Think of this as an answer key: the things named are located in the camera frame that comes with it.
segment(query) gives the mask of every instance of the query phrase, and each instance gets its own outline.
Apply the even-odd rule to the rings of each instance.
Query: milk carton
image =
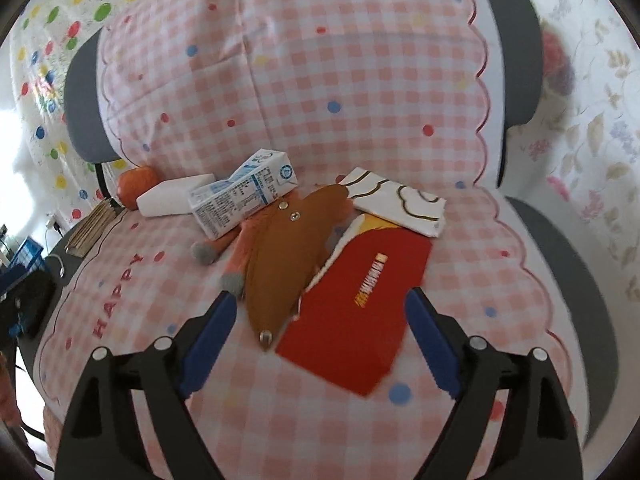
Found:
[[[189,205],[215,240],[298,185],[284,152],[258,150],[226,180],[190,192]]]

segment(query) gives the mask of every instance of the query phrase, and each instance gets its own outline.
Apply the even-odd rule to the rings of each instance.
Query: black cable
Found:
[[[47,471],[51,471],[52,473],[56,472],[56,470],[53,469],[50,465],[47,465],[40,460],[36,460],[36,465],[39,465],[41,468],[46,469]]]
[[[39,438],[41,441],[44,442],[44,433],[40,433],[38,430],[34,430],[31,426],[27,426],[24,422],[21,424],[21,427],[24,431],[29,433],[31,436],[34,436],[35,438]]]

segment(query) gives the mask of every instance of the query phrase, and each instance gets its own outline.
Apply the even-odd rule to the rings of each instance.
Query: plush toy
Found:
[[[334,226],[353,213],[344,186],[322,187],[300,198],[297,190],[243,221],[240,231],[198,242],[193,255],[202,264],[216,261],[237,237],[222,275],[222,289],[244,293],[249,322],[263,349],[292,315],[300,296],[329,257],[326,242]]]

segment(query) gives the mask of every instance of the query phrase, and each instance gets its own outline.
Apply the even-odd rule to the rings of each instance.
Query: red dot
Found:
[[[491,408],[491,415],[489,415],[489,420],[499,420],[503,414],[504,404],[499,400],[495,400],[494,405]]]
[[[74,38],[78,34],[78,31],[80,31],[80,22],[73,22],[66,34],[68,37]]]

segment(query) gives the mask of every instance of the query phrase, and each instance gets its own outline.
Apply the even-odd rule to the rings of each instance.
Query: gray plush paw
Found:
[[[223,274],[220,278],[220,287],[222,290],[228,290],[236,298],[242,298],[244,294],[244,276],[239,272],[230,272]]]
[[[191,246],[191,254],[201,265],[211,265],[218,257],[218,251],[204,242],[196,242]]]

